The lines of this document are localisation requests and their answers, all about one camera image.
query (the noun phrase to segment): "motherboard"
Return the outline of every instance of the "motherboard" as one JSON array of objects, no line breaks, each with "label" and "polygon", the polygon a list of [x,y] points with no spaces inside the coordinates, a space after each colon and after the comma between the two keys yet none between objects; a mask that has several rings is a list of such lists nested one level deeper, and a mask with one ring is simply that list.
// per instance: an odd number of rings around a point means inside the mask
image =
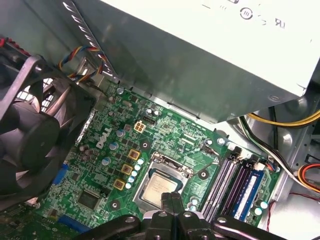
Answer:
[{"label": "motherboard", "polygon": [[47,196],[40,216],[85,232],[125,214],[161,209],[179,192],[207,221],[231,215],[257,226],[279,172],[263,157],[110,82]]}]

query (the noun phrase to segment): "silver metal panel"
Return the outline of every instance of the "silver metal panel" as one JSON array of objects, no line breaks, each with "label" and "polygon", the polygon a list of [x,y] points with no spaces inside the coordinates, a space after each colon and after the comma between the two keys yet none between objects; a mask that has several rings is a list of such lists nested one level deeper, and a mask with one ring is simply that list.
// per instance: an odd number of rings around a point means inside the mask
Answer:
[{"label": "silver metal panel", "polygon": [[297,97],[100,0],[74,2],[121,80],[205,121]]}]

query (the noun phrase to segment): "wire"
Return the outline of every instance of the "wire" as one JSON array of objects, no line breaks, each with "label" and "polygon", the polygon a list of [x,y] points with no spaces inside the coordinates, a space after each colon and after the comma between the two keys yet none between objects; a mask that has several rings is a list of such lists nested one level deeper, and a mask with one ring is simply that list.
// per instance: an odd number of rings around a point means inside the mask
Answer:
[{"label": "wire", "polygon": [[[320,198],[316,198],[316,197],[312,197],[310,195],[307,195],[307,194],[303,194],[303,193],[297,193],[297,192],[290,192],[289,195],[297,195],[297,196],[301,196],[301,197],[304,197],[304,198],[307,198],[307,199],[312,199],[312,200],[315,200],[315,201],[320,201]],[[271,208],[272,206],[274,205],[274,203],[276,203],[276,201],[272,201],[270,202],[269,206],[268,206],[268,220],[266,222],[266,230],[267,232],[269,232],[269,226],[270,226],[270,219],[271,219]],[[320,240],[320,236],[312,239],[312,240]]]},{"label": "wire", "polygon": [[298,170],[298,178],[303,185],[307,186],[308,188],[312,189],[317,193],[320,193],[320,187],[309,183],[306,179],[306,172],[310,169],[320,169],[320,163],[308,163],[300,167]]},{"label": "wire", "polygon": [[[269,107],[269,114],[272,121],[277,122],[276,108],[275,106]],[[273,148],[275,150],[279,150],[279,142],[278,142],[278,128],[276,125],[273,125]]]},{"label": "wire", "polygon": [[59,63],[57,64],[57,68],[62,71],[62,67],[69,61],[71,61],[78,53],[83,51],[89,51],[89,52],[97,52],[98,55],[101,57],[102,61],[99,65],[99,68],[92,73],[88,73],[86,75],[77,75],[75,72],[67,75],[69,78],[76,78],[76,82],[82,82],[87,79],[92,78],[96,74],[101,74],[103,70],[104,63],[107,63],[107,59],[105,58],[104,54],[100,51],[100,49],[93,47],[93,46],[78,46],[75,49],[73,49],[72,52],[70,52],[67,56],[65,56]]},{"label": "wire", "polygon": [[21,48],[15,41],[13,41],[11,38],[9,37],[5,37],[5,38],[0,38],[0,48],[5,46],[5,43],[9,43],[12,46],[14,46],[16,49],[18,49],[22,54],[30,57],[30,53],[28,53],[26,50],[24,50],[23,48]]},{"label": "wire", "polygon": [[278,127],[288,127],[288,128],[292,128],[292,127],[305,127],[311,123],[313,123],[314,121],[320,119],[320,110],[316,111],[314,114],[299,120],[299,121],[293,121],[293,122],[277,122],[277,121],[271,121],[271,120],[267,120],[263,117],[260,117],[254,113],[249,113],[248,116],[252,119],[255,119],[259,122],[262,123],[266,123],[266,124],[272,124]]},{"label": "wire", "polygon": [[243,131],[243,133],[246,135],[246,137],[252,141],[255,145],[257,145],[261,150],[263,150],[265,153],[267,153],[269,156],[271,156],[281,167],[282,169],[288,174],[288,176],[294,180],[299,185],[309,189],[314,190],[314,188],[311,188],[310,186],[303,184],[299,178],[297,178],[294,175],[294,172],[289,167],[288,163],[284,160],[284,158],[280,155],[279,152],[274,150],[271,146],[269,146],[267,143],[260,140],[258,137],[256,137],[253,132],[251,131],[246,119],[244,116],[241,116],[240,118],[240,127]]}]

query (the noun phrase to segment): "capacitor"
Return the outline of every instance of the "capacitor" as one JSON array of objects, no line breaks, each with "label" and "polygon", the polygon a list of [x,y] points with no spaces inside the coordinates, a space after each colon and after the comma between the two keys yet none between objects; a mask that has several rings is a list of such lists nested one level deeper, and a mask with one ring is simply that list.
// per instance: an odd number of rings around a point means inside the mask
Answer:
[{"label": "capacitor", "polygon": [[119,95],[123,94],[124,91],[125,91],[125,90],[124,90],[122,87],[118,87],[118,88],[116,89],[116,93],[119,94]]},{"label": "capacitor", "polygon": [[210,145],[212,145],[212,140],[210,139],[210,138],[207,138],[206,140],[204,140],[204,144],[205,145],[208,145],[208,146],[210,146]]},{"label": "capacitor", "polygon": [[192,205],[195,205],[195,206],[198,205],[198,203],[199,203],[198,199],[196,199],[195,197],[191,197],[190,201],[191,201]]},{"label": "capacitor", "polygon": [[90,157],[89,156],[82,156],[82,161],[89,161],[90,160]]},{"label": "capacitor", "polygon": [[136,165],[134,166],[134,170],[139,171],[140,169],[141,169],[141,165],[136,164]]},{"label": "capacitor", "polygon": [[136,177],[137,175],[138,175],[138,172],[137,172],[137,171],[132,171],[132,172],[131,172],[131,176]]},{"label": "capacitor", "polygon": [[118,129],[115,134],[117,137],[122,138],[126,134],[126,132],[123,129]]},{"label": "capacitor", "polygon": [[263,200],[258,200],[257,205],[262,208],[262,209],[267,209],[268,208],[268,203],[263,201]]},{"label": "capacitor", "polygon": [[153,116],[159,117],[159,115],[160,115],[160,112],[158,110],[153,111]]},{"label": "capacitor", "polygon": [[108,100],[112,104],[116,103],[116,99],[113,96],[110,96]]},{"label": "capacitor", "polygon": [[107,165],[109,165],[110,162],[111,162],[110,157],[105,157],[104,159],[102,159],[101,164],[103,166],[107,166]]},{"label": "capacitor", "polygon": [[130,176],[130,177],[128,178],[128,182],[129,182],[129,183],[133,183],[135,180],[136,180],[136,179],[135,179],[134,176]]},{"label": "capacitor", "polygon": [[117,150],[119,148],[119,145],[116,142],[112,142],[112,143],[109,144],[109,148],[110,148],[110,150],[114,151],[114,150]]},{"label": "capacitor", "polygon": [[137,163],[138,163],[139,165],[144,164],[144,162],[145,162],[145,160],[144,160],[143,158],[139,158],[138,161],[137,161]]},{"label": "capacitor", "polygon": [[87,149],[89,149],[89,145],[82,145],[79,147],[80,152],[84,152]]},{"label": "capacitor", "polygon": [[147,115],[151,115],[151,114],[152,114],[152,109],[151,109],[151,108],[147,108],[147,109],[145,110],[145,113],[146,113]]},{"label": "capacitor", "polygon": [[127,182],[127,183],[125,184],[125,188],[126,188],[126,189],[130,189],[131,187],[132,187],[132,185],[131,185],[130,182]]},{"label": "capacitor", "polygon": [[90,155],[94,154],[94,152],[95,151],[93,149],[87,149],[87,150],[84,151],[84,154],[87,155],[87,156],[90,156]]},{"label": "capacitor", "polygon": [[254,214],[257,215],[257,216],[260,216],[262,214],[262,209],[260,207],[257,207],[255,210],[254,210]]}]

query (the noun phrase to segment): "red wire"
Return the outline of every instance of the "red wire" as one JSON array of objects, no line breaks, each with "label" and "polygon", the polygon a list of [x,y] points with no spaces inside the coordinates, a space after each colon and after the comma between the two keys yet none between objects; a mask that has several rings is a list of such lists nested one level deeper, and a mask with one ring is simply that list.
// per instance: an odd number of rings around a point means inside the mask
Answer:
[{"label": "red wire", "polygon": [[[312,199],[312,200],[315,200],[315,201],[320,201],[320,198],[316,198],[316,197],[313,197],[313,196],[309,196],[307,194],[303,194],[303,193],[297,193],[297,192],[290,192],[289,195],[297,195],[297,196],[301,196],[301,197],[304,197],[304,198],[307,198],[307,199]],[[268,220],[267,220],[267,223],[266,223],[266,230],[267,232],[269,232],[269,226],[270,226],[270,218],[271,218],[271,208],[273,206],[273,204],[275,203],[276,201],[272,201],[270,204],[269,204],[269,207],[268,207]]]}]

